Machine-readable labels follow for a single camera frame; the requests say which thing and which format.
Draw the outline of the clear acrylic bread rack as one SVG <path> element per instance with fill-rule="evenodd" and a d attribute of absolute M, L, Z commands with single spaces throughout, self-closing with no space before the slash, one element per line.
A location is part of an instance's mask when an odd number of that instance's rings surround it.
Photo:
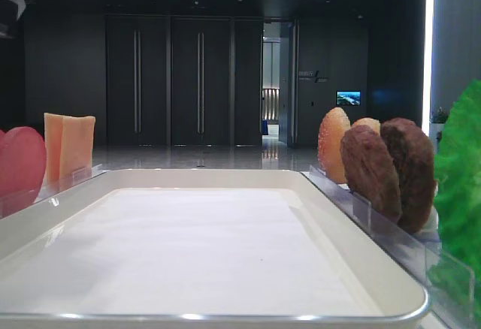
<path fill-rule="evenodd" d="M 346 184 L 335 183 L 333 180 L 327 177 L 327 174 L 324 172 L 324 170 L 318 167 L 311 165 L 308 176 L 314 185 L 329 197 L 336 195 L 348 195 L 350 193 Z"/>

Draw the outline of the dark brown meat patty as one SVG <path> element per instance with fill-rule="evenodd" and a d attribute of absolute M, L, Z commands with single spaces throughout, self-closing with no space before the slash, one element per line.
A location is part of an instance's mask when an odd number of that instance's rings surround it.
<path fill-rule="evenodd" d="M 399 179 L 380 134 L 367 125 L 353 126 L 341 139 L 340 156 L 350 190 L 397 223 L 402 214 Z"/>

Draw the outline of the rear bread slice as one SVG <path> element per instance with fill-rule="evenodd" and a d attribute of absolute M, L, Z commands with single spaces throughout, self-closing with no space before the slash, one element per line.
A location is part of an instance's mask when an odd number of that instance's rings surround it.
<path fill-rule="evenodd" d="M 375 131 L 377 134 L 380 134 L 381 123 L 377 119 L 372 119 L 370 117 L 361 118 L 356 120 L 352 124 L 352 127 L 354 128 L 356 126 L 361 126 L 361 125 L 366 125 L 369 128 L 371 128 L 373 131 Z"/>

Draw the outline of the rear orange cheese slice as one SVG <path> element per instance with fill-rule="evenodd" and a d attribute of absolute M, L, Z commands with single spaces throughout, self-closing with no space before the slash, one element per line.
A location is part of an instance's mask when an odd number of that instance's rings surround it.
<path fill-rule="evenodd" d="M 73 116 L 65 116 L 53 113 L 44 114 L 44 140 L 47 150 L 47 184 L 52 184 L 60 179 L 67 177 L 72 171 L 71 157 L 64 152 L 62 157 L 62 145 L 66 143 L 63 139 L 63 128 Z"/>

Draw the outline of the red tomato slice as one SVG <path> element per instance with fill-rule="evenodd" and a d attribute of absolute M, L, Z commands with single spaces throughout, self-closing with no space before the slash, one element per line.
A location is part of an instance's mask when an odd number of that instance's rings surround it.
<path fill-rule="evenodd" d="M 1 138 L 1 198 L 11 207 L 30 206 L 38 196 L 47 166 L 42 136 L 22 126 Z"/>

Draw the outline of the green lettuce leaf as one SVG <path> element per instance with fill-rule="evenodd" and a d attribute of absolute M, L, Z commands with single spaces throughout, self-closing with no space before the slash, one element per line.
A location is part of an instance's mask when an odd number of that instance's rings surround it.
<path fill-rule="evenodd" d="M 435 156 L 434 207 L 444 252 L 467 265 L 480 284 L 480 81 L 453 104 Z"/>

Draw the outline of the clear acrylic lettuce rack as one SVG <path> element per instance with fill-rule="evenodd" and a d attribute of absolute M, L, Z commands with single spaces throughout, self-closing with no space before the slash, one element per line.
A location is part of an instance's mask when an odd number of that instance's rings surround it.
<path fill-rule="evenodd" d="M 449 328 L 479 328 L 480 278 L 440 243 L 427 244 L 425 259 L 434 314 Z"/>

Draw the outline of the black double door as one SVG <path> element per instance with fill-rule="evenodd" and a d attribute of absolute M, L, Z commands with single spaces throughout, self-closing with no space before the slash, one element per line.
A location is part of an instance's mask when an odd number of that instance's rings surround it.
<path fill-rule="evenodd" d="M 109 16 L 111 146 L 257 146 L 259 19 Z"/>

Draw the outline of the white rectangular tray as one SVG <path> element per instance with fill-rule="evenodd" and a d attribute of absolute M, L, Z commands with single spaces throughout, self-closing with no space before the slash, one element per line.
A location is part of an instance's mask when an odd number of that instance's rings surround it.
<path fill-rule="evenodd" d="M 1 221 L 3 328 L 414 328 L 429 304 L 294 171 L 108 171 Z"/>

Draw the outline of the clear acrylic patty rack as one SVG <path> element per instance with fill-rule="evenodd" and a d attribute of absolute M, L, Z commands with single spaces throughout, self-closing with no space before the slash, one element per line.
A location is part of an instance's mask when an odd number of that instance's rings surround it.
<path fill-rule="evenodd" d="M 401 243 L 407 245 L 417 240 L 423 245 L 439 246 L 440 235 L 438 232 L 439 216 L 435 207 L 431 208 L 428 221 L 414 234 L 407 233 L 397 224 L 387 219 L 371 207 L 370 201 L 358 193 L 348 189 L 347 192 L 352 197 L 352 214 L 355 219 L 364 225 L 370 234 L 376 237 L 396 238 Z"/>

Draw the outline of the clear acrylic left rack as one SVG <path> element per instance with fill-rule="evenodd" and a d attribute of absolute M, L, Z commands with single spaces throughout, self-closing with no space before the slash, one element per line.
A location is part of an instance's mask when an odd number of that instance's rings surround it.
<path fill-rule="evenodd" d="M 67 189 L 86 182 L 107 170 L 101 164 L 93 168 L 81 168 L 74 171 L 70 176 L 64 177 L 54 183 L 44 182 L 36 189 L 24 189 L 19 192 L 1 197 L 1 218 L 24 210 L 31 205 L 51 198 Z"/>

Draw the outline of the small wall screen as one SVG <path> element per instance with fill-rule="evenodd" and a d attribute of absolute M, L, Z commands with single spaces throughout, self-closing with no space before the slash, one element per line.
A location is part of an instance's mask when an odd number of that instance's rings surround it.
<path fill-rule="evenodd" d="M 337 91 L 337 106 L 359 106 L 361 104 L 360 91 Z"/>

